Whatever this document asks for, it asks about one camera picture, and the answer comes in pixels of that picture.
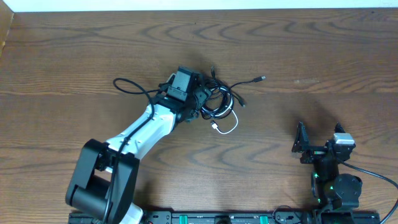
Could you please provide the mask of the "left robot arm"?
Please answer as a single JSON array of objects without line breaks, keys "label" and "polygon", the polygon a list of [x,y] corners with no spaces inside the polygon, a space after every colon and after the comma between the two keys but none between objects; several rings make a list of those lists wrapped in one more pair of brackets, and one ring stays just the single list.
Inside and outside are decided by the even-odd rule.
[{"label": "left robot arm", "polygon": [[133,195],[141,159],[179,123],[197,119],[210,95],[203,74],[179,67],[148,97],[144,113],[128,128],[105,142],[85,143],[66,204],[101,223],[139,223],[144,212],[134,205]]}]

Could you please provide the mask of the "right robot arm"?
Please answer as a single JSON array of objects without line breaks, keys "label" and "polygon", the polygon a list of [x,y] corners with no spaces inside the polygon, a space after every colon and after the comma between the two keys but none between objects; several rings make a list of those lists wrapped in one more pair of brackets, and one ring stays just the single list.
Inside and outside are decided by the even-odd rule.
[{"label": "right robot arm", "polygon": [[336,124],[333,137],[322,146],[310,144],[302,122],[292,152],[301,153],[302,164],[312,164],[312,193],[318,207],[308,214],[308,223],[354,223],[353,210],[359,207],[362,180],[351,174],[341,174],[338,166],[350,158],[356,147],[353,137]]}]

